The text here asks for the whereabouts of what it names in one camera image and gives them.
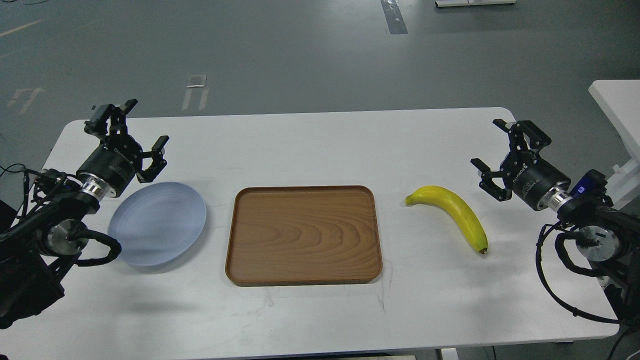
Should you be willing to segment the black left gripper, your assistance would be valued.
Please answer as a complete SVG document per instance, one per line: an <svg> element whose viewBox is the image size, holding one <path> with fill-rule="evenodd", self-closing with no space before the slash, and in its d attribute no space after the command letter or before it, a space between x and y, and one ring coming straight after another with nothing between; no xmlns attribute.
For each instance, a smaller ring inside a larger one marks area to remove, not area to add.
<svg viewBox="0 0 640 360"><path fill-rule="evenodd" d="M99 139L99 144L76 171L81 190L96 199L118 198L134 176L139 183L151 183L167 166L165 146L170 137L158 137L148 152L138 153L138 143L128 133L128 113L138 104L130 99L124 105L101 105L84 122L84 132ZM146 169L143 161L151 159Z"/></svg>

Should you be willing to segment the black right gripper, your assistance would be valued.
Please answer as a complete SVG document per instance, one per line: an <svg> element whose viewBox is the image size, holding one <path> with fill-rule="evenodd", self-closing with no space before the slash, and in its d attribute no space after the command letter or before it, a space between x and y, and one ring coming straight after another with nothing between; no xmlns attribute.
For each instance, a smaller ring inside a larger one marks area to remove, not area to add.
<svg viewBox="0 0 640 360"><path fill-rule="evenodd" d="M534 211L547 208L548 205L543 203L544 196L555 187L566 190L570 178L543 159L524 160L537 159L539 152L551 145L552 139L530 120L507 122L494 119L493 124L507 134L507 156L515 160L503 161L503 176L502 171L491 170L480 158L471 158L470 163L480 176L478 187L498 202L509 201L515 193ZM505 187L498 186L494 179L503 180Z"/></svg>

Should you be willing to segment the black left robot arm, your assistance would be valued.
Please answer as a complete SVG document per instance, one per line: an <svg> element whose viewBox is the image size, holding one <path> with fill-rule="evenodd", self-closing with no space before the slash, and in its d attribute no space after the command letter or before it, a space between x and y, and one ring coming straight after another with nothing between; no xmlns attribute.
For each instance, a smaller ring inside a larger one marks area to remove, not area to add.
<svg viewBox="0 0 640 360"><path fill-rule="evenodd" d="M128 132L127 116L137 99L101 105L84 123L97 148L75 174L48 169L34 172L32 209L1 234L1 328L37 316L60 300L70 269L109 264L121 244L91 230L84 217L98 212L105 198L119 198L133 179L150 183L167 166L168 136L144 151Z"/></svg>

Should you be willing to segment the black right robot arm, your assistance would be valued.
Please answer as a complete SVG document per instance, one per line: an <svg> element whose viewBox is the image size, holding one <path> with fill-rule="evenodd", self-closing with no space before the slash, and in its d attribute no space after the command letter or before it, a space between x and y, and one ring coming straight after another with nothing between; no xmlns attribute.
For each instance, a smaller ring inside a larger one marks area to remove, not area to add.
<svg viewBox="0 0 640 360"><path fill-rule="evenodd" d="M607 181L597 170L588 171L574 187L570 179L544 160L540 151L551 138L532 121L494 119L505 132L509 151L497 170L478 158L470 162L478 170L479 187L496 200L520 198L534 211L549 209L557 217L542 226L535 244L535 269L542 287L574 317L639 330L639 220L614 208ZM553 292L542 267L546 238L557 233L554 248L570 272L608 277L620 287L615 294L615 318L597 316L563 301Z"/></svg>

